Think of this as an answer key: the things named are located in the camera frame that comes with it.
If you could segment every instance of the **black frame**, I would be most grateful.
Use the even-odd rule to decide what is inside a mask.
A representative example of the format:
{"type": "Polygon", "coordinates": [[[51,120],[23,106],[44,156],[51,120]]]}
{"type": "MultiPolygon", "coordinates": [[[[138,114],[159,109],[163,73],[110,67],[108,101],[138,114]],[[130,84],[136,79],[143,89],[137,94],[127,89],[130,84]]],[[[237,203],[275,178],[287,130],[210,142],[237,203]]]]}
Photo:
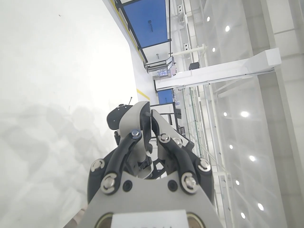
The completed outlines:
{"type": "Polygon", "coordinates": [[[178,128],[178,122],[177,122],[177,117],[176,117],[176,107],[175,107],[175,102],[172,103],[162,103],[162,104],[154,104],[154,105],[150,105],[150,107],[153,106],[159,106],[159,105],[168,105],[168,104],[173,104],[173,112],[174,113],[160,113],[161,115],[174,115],[174,119],[175,119],[175,123],[176,123],[176,128],[178,128]]]}
{"type": "Polygon", "coordinates": [[[156,45],[159,45],[159,44],[162,44],[162,43],[169,42],[170,43],[170,53],[169,54],[170,54],[170,56],[172,55],[172,53],[171,53],[171,14],[170,14],[171,4],[170,4],[170,0],[168,0],[168,2],[169,2],[169,39],[167,41],[165,41],[165,42],[162,42],[162,43],[157,43],[157,44],[153,44],[153,45],[150,45],[150,46],[141,47],[141,45],[140,45],[140,43],[138,41],[138,38],[137,38],[137,36],[136,36],[136,34],[134,32],[134,29],[133,29],[133,27],[132,27],[132,25],[130,23],[130,20],[129,20],[127,14],[126,14],[126,11],[124,9],[124,6],[132,4],[132,3],[137,2],[137,1],[141,1],[141,0],[132,0],[132,1],[125,2],[125,3],[121,3],[120,0],[115,0],[115,6],[116,6],[116,8],[117,8],[118,11],[119,11],[119,9],[121,10],[121,12],[122,12],[122,14],[123,14],[123,16],[124,16],[124,18],[125,18],[125,20],[127,22],[128,29],[131,31],[131,33],[132,33],[132,35],[133,35],[133,37],[135,39],[135,42],[136,42],[137,47],[138,47],[138,50],[141,52],[141,54],[142,54],[142,56],[143,56],[143,58],[144,58],[144,60],[146,62],[146,64],[143,64],[143,65],[146,66],[147,63],[148,63],[148,60],[146,58],[145,53],[143,52],[144,48],[148,48],[148,47],[152,47],[152,46],[156,46],[156,45]]]}

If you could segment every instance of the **silver bolt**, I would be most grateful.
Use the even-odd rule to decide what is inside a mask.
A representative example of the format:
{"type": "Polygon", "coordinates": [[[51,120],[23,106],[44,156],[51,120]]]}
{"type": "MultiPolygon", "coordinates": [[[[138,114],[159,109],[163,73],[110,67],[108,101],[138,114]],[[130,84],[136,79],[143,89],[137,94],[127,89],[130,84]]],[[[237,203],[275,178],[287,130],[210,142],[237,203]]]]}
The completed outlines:
{"type": "Polygon", "coordinates": [[[102,179],[101,184],[100,184],[100,189],[103,193],[110,194],[111,192],[113,192],[115,190],[114,184],[115,184],[116,177],[117,177],[117,175],[115,173],[110,173],[102,179]]]}
{"type": "Polygon", "coordinates": [[[200,158],[200,164],[198,165],[198,168],[203,172],[209,172],[211,170],[211,165],[206,159],[200,158]]]}
{"type": "Polygon", "coordinates": [[[199,185],[196,183],[195,179],[193,178],[191,172],[185,172],[181,176],[181,185],[184,190],[189,192],[190,194],[195,194],[200,188],[199,185]]]}
{"type": "Polygon", "coordinates": [[[185,183],[190,189],[194,189],[194,187],[196,186],[196,181],[192,176],[186,177],[185,183]]]}
{"type": "Polygon", "coordinates": [[[133,130],[132,131],[132,136],[138,137],[139,136],[139,131],[138,130],[133,130]]]}
{"type": "Polygon", "coordinates": [[[167,135],[167,134],[163,134],[163,135],[161,136],[161,140],[162,140],[162,141],[166,141],[166,140],[168,141],[169,138],[170,138],[170,137],[169,137],[169,135],[167,135]]]}
{"type": "Polygon", "coordinates": [[[106,189],[110,189],[111,187],[114,186],[114,184],[115,184],[115,179],[111,178],[111,177],[108,177],[108,178],[105,179],[103,186],[106,189]]]}
{"type": "Polygon", "coordinates": [[[95,160],[91,165],[91,172],[94,172],[96,169],[103,168],[105,166],[105,162],[103,159],[95,160]]]}
{"type": "Polygon", "coordinates": [[[177,145],[181,145],[181,141],[178,138],[173,138],[173,140],[177,145]]]}

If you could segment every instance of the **logo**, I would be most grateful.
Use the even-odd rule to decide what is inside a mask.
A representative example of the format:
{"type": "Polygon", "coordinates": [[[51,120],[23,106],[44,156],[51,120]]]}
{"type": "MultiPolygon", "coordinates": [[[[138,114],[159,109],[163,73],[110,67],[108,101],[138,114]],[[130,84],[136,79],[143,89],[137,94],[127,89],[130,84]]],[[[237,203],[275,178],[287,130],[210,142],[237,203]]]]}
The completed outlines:
{"type": "Polygon", "coordinates": [[[152,21],[149,20],[149,21],[148,21],[148,24],[149,24],[150,31],[153,32],[152,21]]]}

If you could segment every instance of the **yellow floor line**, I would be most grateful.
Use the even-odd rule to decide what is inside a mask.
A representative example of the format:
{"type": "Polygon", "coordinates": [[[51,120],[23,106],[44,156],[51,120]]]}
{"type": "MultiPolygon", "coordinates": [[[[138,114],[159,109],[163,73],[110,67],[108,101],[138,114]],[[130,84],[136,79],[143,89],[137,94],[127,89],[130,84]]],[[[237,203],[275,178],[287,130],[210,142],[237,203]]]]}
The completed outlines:
{"type": "Polygon", "coordinates": [[[150,98],[147,95],[143,94],[143,92],[141,92],[139,89],[136,90],[138,94],[142,95],[143,97],[147,98],[150,101],[150,98]]]}
{"type": "Polygon", "coordinates": [[[144,58],[143,58],[141,52],[138,50],[137,44],[136,44],[136,42],[135,42],[133,36],[131,35],[131,33],[130,33],[129,29],[128,29],[128,26],[126,25],[126,23],[124,22],[124,20],[123,20],[121,14],[120,14],[119,11],[117,10],[117,7],[115,6],[114,0],[110,0],[110,1],[111,1],[111,3],[112,3],[112,6],[113,6],[114,9],[115,9],[117,15],[119,16],[121,23],[123,24],[123,26],[125,27],[127,33],[129,34],[130,39],[131,39],[131,41],[133,42],[133,45],[134,45],[135,49],[137,50],[137,52],[138,52],[138,54],[139,54],[139,56],[140,56],[140,58],[141,58],[143,64],[145,64],[145,60],[144,60],[144,58]]]}
{"type": "MultiPolygon", "coordinates": [[[[136,43],[135,43],[135,41],[134,41],[134,39],[133,39],[133,36],[131,35],[130,31],[128,30],[127,25],[125,24],[124,20],[123,20],[122,17],[121,17],[121,14],[118,12],[118,10],[117,10],[117,8],[116,8],[116,6],[115,6],[115,2],[114,2],[113,0],[110,0],[110,1],[111,1],[111,3],[112,3],[112,6],[115,8],[115,11],[116,11],[117,15],[119,16],[121,23],[123,24],[123,26],[125,27],[127,33],[129,34],[130,39],[132,40],[135,49],[138,50],[137,45],[136,45],[136,43]]],[[[144,61],[143,57],[141,56],[141,53],[140,53],[139,50],[138,50],[138,54],[139,54],[141,60],[143,61],[143,63],[145,63],[145,61],[144,61]]],[[[149,98],[147,95],[145,95],[145,94],[144,94],[143,92],[141,92],[139,89],[136,89],[136,90],[137,90],[137,93],[138,93],[138,94],[142,95],[143,97],[145,97],[146,99],[148,99],[148,100],[150,101],[150,98],[149,98]]]]}

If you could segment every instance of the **display monitor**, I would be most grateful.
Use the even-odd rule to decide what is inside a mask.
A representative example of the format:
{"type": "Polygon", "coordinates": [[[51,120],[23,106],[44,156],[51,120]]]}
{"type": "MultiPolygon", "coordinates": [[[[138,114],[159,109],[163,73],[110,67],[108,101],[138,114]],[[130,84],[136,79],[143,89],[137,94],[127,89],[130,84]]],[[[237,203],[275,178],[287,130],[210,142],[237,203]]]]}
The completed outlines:
{"type": "Polygon", "coordinates": [[[168,70],[170,70],[171,67],[172,67],[172,62],[170,62],[170,63],[168,64],[168,70]]]}
{"type": "Polygon", "coordinates": [[[171,63],[173,61],[173,57],[169,57],[167,60],[166,60],[166,65],[168,65],[169,63],[171,63]]]}
{"type": "Polygon", "coordinates": [[[181,119],[181,109],[175,108],[176,118],[181,119]]]}

